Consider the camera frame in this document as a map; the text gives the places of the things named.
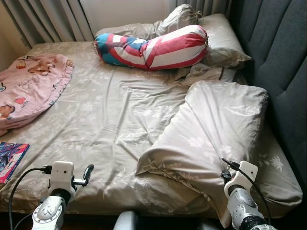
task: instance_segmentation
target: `wall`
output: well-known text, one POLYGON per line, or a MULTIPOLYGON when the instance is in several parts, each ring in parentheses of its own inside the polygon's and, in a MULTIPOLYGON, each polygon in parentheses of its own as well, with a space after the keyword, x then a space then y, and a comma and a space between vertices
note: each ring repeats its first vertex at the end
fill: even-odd
POLYGON ((30 50, 0 1, 0 71, 30 50))
POLYGON ((6 69, 17 57, 13 47, 0 31, 0 71, 6 69))
POLYGON ((170 0, 80 0, 93 34, 102 28, 154 23, 169 14, 170 0))

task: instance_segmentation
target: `colorful book cover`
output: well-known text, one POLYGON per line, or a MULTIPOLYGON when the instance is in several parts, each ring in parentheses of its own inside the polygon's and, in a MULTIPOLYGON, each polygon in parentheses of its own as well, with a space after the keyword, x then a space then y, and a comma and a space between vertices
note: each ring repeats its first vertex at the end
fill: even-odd
POLYGON ((0 143, 0 184, 10 179, 29 147, 29 144, 0 143))

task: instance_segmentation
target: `mattress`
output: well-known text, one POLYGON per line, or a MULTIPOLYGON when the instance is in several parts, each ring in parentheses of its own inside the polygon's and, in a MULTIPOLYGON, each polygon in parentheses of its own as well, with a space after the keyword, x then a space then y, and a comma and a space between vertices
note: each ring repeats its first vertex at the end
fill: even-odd
MULTIPOLYGON (((95 169, 89 184, 78 188, 69 213, 113 215, 133 209, 145 215, 217 217, 202 195, 179 182, 151 173, 134 175, 139 157, 184 103, 189 86, 180 79, 186 70, 149 72, 105 64, 92 42, 40 44, 29 55, 43 52, 71 59, 75 65, 72 80, 57 102, 35 121, 0 138, 31 145, 14 177, 0 185, 0 211, 7 210, 12 187, 25 170, 72 161, 76 178, 82 177, 88 164, 95 169)), ((257 180, 272 175, 274 189, 286 186, 284 191, 291 191, 278 201, 265 194, 272 215, 280 217, 300 203, 302 195, 267 125, 264 131, 257 150, 262 154, 257 180), (274 157, 279 164, 266 160, 274 157), (280 167, 284 180, 276 182, 274 174, 280 167)), ((33 211, 47 196, 48 178, 40 172, 28 174, 15 192, 13 211, 33 211)), ((252 194, 264 211, 260 198, 252 194)))

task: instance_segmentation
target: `robotic hand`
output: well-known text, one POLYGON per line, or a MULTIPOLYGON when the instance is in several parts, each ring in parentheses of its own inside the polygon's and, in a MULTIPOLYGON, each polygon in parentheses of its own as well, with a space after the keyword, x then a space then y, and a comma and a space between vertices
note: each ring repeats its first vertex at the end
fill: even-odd
MULTIPOLYGON (((255 181, 258 172, 257 166, 241 161, 240 165, 235 162, 228 162, 233 169, 239 168, 252 181, 255 181)), ((258 206, 250 195, 252 183, 241 172, 231 179, 229 172, 223 172, 225 195, 229 198, 227 208, 231 214, 232 226, 236 230, 277 230, 269 225, 263 215, 258 211, 258 206)))
POLYGON ((59 230, 63 225, 63 215, 66 205, 73 200, 77 187, 86 186, 90 180, 94 166, 90 164, 85 169, 83 179, 75 179, 74 164, 67 161, 56 161, 50 168, 50 196, 38 206, 32 215, 32 230, 59 230))

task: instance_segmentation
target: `cartoon print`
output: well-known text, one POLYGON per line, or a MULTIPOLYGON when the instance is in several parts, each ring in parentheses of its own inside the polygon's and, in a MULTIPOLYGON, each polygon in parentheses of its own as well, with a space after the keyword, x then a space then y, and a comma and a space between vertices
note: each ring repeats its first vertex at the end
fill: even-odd
POLYGON ((23 81, 22 83, 19 83, 18 86, 23 88, 24 90, 28 90, 31 89, 33 85, 37 85, 39 81, 39 76, 35 75, 32 76, 30 79, 27 78, 25 81, 23 81))
POLYGON ((0 92, 5 91, 6 86, 3 85, 3 82, 1 82, 1 86, 0 86, 0 92))
POLYGON ((23 104, 25 101, 25 98, 24 97, 20 97, 20 98, 16 98, 15 99, 15 102, 18 103, 18 104, 23 104))
POLYGON ((21 106, 21 108, 24 108, 27 104, 29 104, 29 101, 25 101, 23 105, 21 106))
POLYGON ((50 61, 38 61, 38 64, 28 70, 30 73, 37 73, 41 76, 46 76, 50 73, 50 68, 55 68, 50 61))
POLYGON ((9 119, 9 115, 15 112, 15 106, 10 106, 6 104, 5 106, 0 106, 0 118, 9 119))
POLYGON ((26 67, 26 63, 24 60, 19 61, 19 63, 16 65, 16 68, 18 69, 24 69, 26 67))
POLYGON ((73 63, 72 63, 71 60, 67 60, 66 65, 67 65, 67 66, 73 66, 73 63))

